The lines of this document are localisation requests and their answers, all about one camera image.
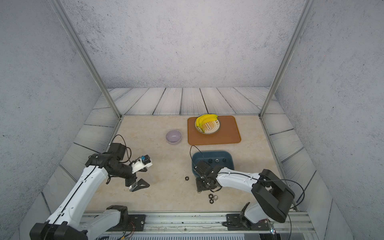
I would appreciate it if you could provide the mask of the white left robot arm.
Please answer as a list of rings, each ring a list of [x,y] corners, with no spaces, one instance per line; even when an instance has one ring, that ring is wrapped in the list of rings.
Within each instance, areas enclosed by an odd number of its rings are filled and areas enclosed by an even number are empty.
[[[146,172],[152,166],[148,155],[138,157],[132,163],[124,161],[127,146],[112,143],[102,154],[89,156],[86,167],[73,189],[53,214],[44,222],[36,223],[31,231],[32,240],[95,240],[108,230],[133,234],[142,230],[144,217],[130,217],[126,206],[113,205],[85,224],[81,218],[102,183],[111,178],[122,178],[131,192],[150,185],[137,179],[137,172]]]

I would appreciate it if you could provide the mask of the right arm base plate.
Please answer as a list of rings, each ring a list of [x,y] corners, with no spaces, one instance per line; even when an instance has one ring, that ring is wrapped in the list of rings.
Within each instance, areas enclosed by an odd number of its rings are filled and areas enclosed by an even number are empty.
[[[227,214],[226,221],[222,225],[228,231],[269,231],[271,229],[266,221],[253,224],[245,217],[240,217],[240,214]]]

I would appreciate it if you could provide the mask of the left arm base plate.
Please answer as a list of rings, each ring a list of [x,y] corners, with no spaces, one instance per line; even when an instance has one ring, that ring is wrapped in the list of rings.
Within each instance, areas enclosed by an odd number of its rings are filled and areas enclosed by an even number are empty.
[[[146,215],[124,215],[120,222],[107,232],[143,232]]]

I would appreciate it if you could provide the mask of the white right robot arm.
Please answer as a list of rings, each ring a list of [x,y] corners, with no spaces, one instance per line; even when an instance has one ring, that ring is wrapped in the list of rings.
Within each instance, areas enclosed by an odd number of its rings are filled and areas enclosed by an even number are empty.
[[[256,224],[266,219],[278,223],[286,221],[295,193],[272,171],[264,169],[261,173],[244,173],[222,166],[212,167],[204,161],[194,164],[192,169],[198,175],[199,192],[233,188],[255,197],[256,202],[247,203],[241,211],[244,223]]]

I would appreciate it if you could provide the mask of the teal plastic storage box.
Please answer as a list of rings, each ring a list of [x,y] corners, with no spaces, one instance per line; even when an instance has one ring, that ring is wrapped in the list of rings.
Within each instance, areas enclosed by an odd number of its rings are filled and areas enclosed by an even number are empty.
[[[212,168],[214,168],[215,166],[222,166],[227,167],[231,170],[235,169],[233,158],[231,154],[227,151],[202,151],[201,153],[196,152],[192,155],[192,171],[196,178],[199,178],[200,175],[196,172],[195,166],[200,161],[206,162]]]

